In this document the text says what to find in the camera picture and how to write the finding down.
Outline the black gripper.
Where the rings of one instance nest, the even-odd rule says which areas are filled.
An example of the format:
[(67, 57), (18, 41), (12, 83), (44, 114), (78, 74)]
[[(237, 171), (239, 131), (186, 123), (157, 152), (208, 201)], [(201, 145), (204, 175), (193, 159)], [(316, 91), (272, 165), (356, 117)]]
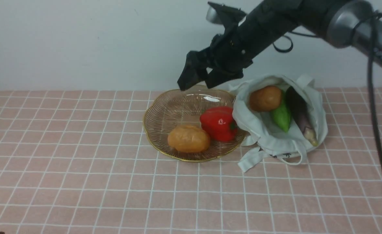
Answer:
[[(239, 8), (208, 2), (206, 20), (224, 27), (224, 33), (217, 34), (210, 48), (201, 51), (189, 51), (185, 58), (184, 69), (177, 80), (179, 89), (186, 91), (200, 82), (208, 89), (215, 88), (228, 81), (243, 78), (243, 69), (252, 65), (244, 49), (238, 27), (245, 21), (246, 13)], [(211, 65), (210, 53), (216, 68)]]

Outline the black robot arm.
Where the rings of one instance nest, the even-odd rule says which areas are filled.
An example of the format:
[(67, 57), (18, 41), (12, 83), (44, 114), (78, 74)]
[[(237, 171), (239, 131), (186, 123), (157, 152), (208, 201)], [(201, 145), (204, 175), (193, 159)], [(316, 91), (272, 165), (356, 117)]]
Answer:
[(354, 46), (382, 67), (382, 12), (366, 0), (264, 0), (250, 13), (209, 2), (206, 19), (223, 25), (210, 45), (188, 52), (177, 83), (211, 89), (243, 78), (252, 60), (286, 33), (303, 26), (335, 48)]

